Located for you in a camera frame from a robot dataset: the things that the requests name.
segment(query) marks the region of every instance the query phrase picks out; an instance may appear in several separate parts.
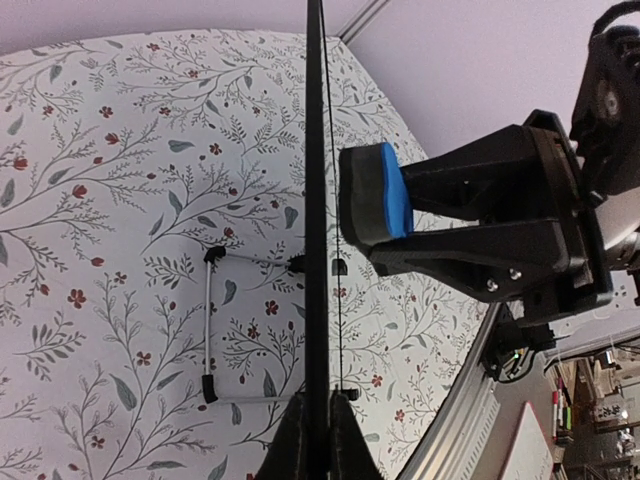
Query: black rod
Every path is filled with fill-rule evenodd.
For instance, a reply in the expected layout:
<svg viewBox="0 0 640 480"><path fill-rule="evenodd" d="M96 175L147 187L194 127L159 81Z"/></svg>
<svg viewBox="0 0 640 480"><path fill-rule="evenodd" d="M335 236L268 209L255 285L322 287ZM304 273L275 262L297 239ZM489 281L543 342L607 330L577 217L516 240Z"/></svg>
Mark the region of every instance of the black rod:
<svg viewBox="0 0 640 480"><path fill-rule="evenodd" d="M305 128L305 384L307 479L326 480L329 455L329 318L320 1L307 0Z"/></svg>

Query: screw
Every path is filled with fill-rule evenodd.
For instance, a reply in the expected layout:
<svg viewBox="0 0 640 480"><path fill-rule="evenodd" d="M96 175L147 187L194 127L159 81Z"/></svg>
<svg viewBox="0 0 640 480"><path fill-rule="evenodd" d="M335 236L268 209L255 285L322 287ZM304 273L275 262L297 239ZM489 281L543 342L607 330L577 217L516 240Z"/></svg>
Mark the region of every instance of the screw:
<svg viewBox="0 0 640 480"><path fill-rule="evenodd" d="M498 288L500 288L500 286L496 283L496 281L493 278L490 278L489 280L487 280L487 290L489 290L491 293L497 292Z"/></svg>
<svg viewBox="0 0 640 480"><path fill-rule="evenodd" d="M522 278L522 272L516 270L515 268L510 268L509 276L511 277L511 280L520 280Z"/></svg>
<svg viewBox="0 0 640 480"><path fill-rule="evenodd" d="M618 115L619 105L618 105L618 97L616 94L609 90L604 96L604 106L607 109L607 113L610 117L615 117Z"/></svg>

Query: thin wire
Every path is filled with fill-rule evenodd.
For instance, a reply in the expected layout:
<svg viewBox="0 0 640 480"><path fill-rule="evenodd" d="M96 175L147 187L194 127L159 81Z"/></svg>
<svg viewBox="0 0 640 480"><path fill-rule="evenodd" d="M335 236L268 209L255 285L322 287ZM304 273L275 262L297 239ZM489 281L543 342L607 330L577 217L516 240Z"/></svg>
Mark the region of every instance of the thin wire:
<svg viewBox="0 0 640 480"><path fill-rule="evenodd" d="M324 7L320 3L320 28L322 29L322 43L324 47L324 75L327 84L327 106L329 107L329 132L331 134L331 158L333 161L333 187L338 188L338 174L336 167L336 147L333 137L333 112L331 111L331 85L329 84L329 54L327 53L327 32L324 24ZM340 210L338 209L338 192L333 195L336 209L336 227L340 225ZM336 259L340 260L340 234L336 232ZM342 287L340 282L340 264L337 265L338 277L338 348L340 350L340 390L344 389L342 371Z"/></svg>

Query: floral wallpaper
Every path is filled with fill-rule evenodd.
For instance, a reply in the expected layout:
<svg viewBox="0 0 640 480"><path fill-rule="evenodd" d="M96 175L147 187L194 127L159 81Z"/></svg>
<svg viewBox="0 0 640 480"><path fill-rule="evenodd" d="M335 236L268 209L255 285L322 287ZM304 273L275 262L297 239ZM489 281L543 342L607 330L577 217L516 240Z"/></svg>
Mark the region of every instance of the floral wallpaper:
<svg viewBox="0 0 640 480"><path fill-rule="evenodd" d="M403 161L424 158L348 49L330 40L328 53L336 149L385 139ZM216 265L221 400L206 405L202 258L213 245L303 253L304 62L304 36L221 30L0 58L0 478L253 477L304 385L304 277ZM393 478L483 308L338 249L349 273L330 280L332 371L361 390L354 410Z"/></svg>

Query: blue foam pad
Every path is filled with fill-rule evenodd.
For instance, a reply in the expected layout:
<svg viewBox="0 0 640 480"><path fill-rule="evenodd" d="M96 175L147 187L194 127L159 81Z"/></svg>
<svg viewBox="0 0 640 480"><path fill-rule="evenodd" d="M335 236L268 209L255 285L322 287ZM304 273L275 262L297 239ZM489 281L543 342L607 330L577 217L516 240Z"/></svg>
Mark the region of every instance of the blue foam pad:
<svg viewBox="0 0 640 480"><path fill-rule="evenodd" d="M396 153L389 143L382 144L384 169L384 215L393 238L404 238L413 232L413 208L404 184Z"/></svg>

